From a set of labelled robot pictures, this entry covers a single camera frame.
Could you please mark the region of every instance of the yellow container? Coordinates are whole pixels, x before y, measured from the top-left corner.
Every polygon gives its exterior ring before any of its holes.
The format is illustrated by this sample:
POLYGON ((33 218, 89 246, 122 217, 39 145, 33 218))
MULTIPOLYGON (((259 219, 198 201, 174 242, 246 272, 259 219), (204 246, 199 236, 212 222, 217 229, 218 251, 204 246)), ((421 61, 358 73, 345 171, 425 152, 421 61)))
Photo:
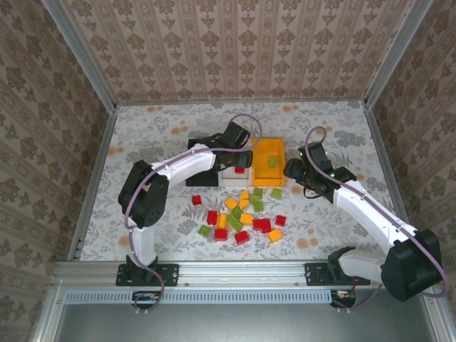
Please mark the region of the yellow container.
POLYGON ((252 163, 252 186, 254 187, 283 187, 285 186, 285 149, 282 139, 261 139, 254 147, 252 163), (268 165, 269 157, 276 158, 276 165, 268 165))

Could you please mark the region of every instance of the floral wallpaper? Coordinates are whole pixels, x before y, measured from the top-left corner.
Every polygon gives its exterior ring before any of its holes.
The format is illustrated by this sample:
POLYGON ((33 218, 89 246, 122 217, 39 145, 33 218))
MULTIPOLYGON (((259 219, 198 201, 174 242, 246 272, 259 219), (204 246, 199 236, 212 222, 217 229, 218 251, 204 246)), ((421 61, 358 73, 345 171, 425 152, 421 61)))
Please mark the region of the floral wallpaper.
POLYGON ((357 98, 412 0, 63 0, 118 103, 357 98))
POLYGON ((455 71, 456 1, 435 0, 374 112, 410 221, 440 238, 456 318, 455 71))
POLYGON ((40 1, 0 1, 0 341, 33 333, 107 113, 40 1))

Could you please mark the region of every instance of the table surface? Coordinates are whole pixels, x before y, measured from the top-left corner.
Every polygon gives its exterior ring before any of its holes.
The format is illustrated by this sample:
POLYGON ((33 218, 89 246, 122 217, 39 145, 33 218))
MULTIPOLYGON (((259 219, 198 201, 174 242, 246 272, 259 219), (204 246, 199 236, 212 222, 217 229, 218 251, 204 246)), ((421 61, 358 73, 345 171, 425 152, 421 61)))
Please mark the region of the table surface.
MULTIPOLYGON (((345 166, 383 205, 392 209, 390 194, 373 144, 360 101, 300 103, 225 103, 119 107, 103 176, 98 188, 84 247, 83 261, 124 260, 128 253, 128 235, 117 202, 118 194, 134 162, 157 162, 187 149, 189 138, 223 132, 229 119, 249 113, 260 119, 265 138, 283 138, 286 159, 298 157, 310 128, 323 125, 328 131, 323 146, 334 168, 345 166)), ((250 119, 237 122, 258 130, 250 119)), ((201 237, 197 231, 208 210, 228 212, 224 201, 235 199, 245 188, 185 187, 179 184, 168 194, 166 210, 156 229, 155 248, 162 261, 179 260, 267 260, 325 259, 344 247, 380 251, 375 240, 350 215, 324 198, 306 199, 303 189, 287 180, 281 200, 271 198, 264 189, 264 212, 256 217, 287 217, 284 238, 271 244, 267 235, 244 229, 250 241, 237 245, 234 232, 226 242, 213 236, 201 237), (193 195, 201 195, 203 204, 193 206, 193 195)), ((252 206, 246 212, 253 213, 252 206)))

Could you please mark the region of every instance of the red block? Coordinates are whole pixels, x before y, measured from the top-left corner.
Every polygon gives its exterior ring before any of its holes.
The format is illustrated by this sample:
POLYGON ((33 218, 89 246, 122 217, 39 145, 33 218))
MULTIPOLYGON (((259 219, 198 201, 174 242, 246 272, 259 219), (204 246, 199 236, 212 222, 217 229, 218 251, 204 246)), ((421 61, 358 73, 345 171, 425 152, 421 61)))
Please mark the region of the red block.
POLYGON ((271 221, 269 221, 269 219, 262 219, 261 220, 261 232, 263 234, 268 234, 271 231, 272 231, 271 221))
POLYGON ((236 239, 237 244, 244 244, 250 240, 250 236, 245 230, 235 234, 234 238, 236 239))
POLYGON ((215 226, 217 225, 217 212, 214 210, 210 210, 207 213, 207 224, 209 226, 215 226))
POLYGON ((253 221, 253 229, 254 230, 257 230, 257 231, 261 231, 261 221, 263 221, 262 219, 254 219, 253 221))
POLYGON ((192 203, 193 203, 193 205, 202 204, 201 196, 193 196, 192 197, 192 203))
POLYGON ((214 232, 215 241, 227 241, 228 231, 226 229, 216 229, 214 232))
POLYGON ((277 215, 276 226, 283 227, 285 225, 285 221, 286 221, 286 217, 285 216, 277 215))

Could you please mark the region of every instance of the lego brick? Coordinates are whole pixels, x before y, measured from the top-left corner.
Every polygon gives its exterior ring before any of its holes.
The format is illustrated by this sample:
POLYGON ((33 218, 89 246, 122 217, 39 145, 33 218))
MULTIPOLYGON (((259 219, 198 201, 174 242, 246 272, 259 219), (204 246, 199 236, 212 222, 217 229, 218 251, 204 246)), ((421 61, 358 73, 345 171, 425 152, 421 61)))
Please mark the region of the lego brick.
POLYGON ((201 228, 199 228, 198 234, 203 237, 208 237, 209 234, 211 234, 211 229, 208 226, 201 226, 201 228))
POLYGON ((239 207, 235 207, 231 213, 233 214, 234 217, 239 219, 241 217, 242 210, 239 207))
POLYGON ((239 221, 244 224, 244 225, 249 225, 251 226, 253 224, 253 221, 254 221, 254 215, 252 214, 241 214, 241 218, 239 219, 239 221))
POLYGON ((275 198, 276 200, 280 200, 282 198, 282 190, 273 189, 271 192, 271 197, 275 198))
POLYGON ((244 190, 242 193, 241 193, 241 196, 239 196, 239 198, 241 200, 248 200, 249 199, 249 192, 247 190, 244 190))
POLYGON ((285 221, 286 221, 286 217, 285 216, 277 215, 276 226, 283 227, 285 225, 285 221))
POLYGON ((217 224, 217 212, 214 210, 207 212, 207 224, 209 226, 215 226, 217 224))
POLYGON ((255 212, 262 212, 264 210, 263 202, 256 201, 256 202, 253 203, 253 206, 254 206, 254 211, 255 212))
POLYGON ((245 208, 247 208, 249 206, 249 203, 250 201, 248 199, 241 199, 239 201, 239 207, 244 210, 245 208))
POLYGON ((192 203, 193 203, 193 205, 202 204, 201 196, 193 196, 192 197, 192 203))
POLYGON ((262 198, 262 197, 263 197, 263 189, 260 188, 260 187, 256 187, 256 188, 254 189, 254 194, 255 194, 256 196, 258 196, 259 198, 262 198))
POLYGON ((217 218, 217 229, 226 229, 227 228, 227 215, 220 214, 217 218))
POLYGON ((250 203, 255 203, 255 202, 259 201, 259 196, 256 194, 250 194, 249 199, 250 199, 250 203))
POLYGON ((269 240, 271 240, 272 243, 279 241, 284 235, 280 231, 280 229, 274 229, 272 232, 268 233, 269 240))
POLYGON ((254 219, 252 222, 253 229, 260 232, 261 231, 261 219, 254 219))
POLYGON ((228 231, 226 229, 216 229, 214 231, 214 240, 215 241, 227 241, 228 240, 228 231))
POLYGON ((230 209, 230 210, 233 210, 235 207, 237 207, 237 202, 232 199, 231 197, 229 199, 227 199, 225 201, 225 206, 230 209))
POLYGON ((229 225, 231 227, 233 227, 233 229, 236 231, 236 232, 240 232, 242 230, 242 223, 238 221, 238 219, 236 217, 233 216, 233 214, 230 214, 228 215, 228 218, 227 218, 227 221, 229 223, 229 225))
POLYGON ((237 244, 245 244, 247 241, 250 240, 249 233, 245 230, 243 232, 237 233, 234 235, 237 244))
POLYGON ((277 165, 277 159, 274 155, 270 155, 268 158, 268 166, 269 167, 276 167, 277 165))
POLYGON ((268 234, 271 230, 272 230, 271 221, 269 221, 269 219, 262 219, 261 220, 261 232, 263 234, 268 234))

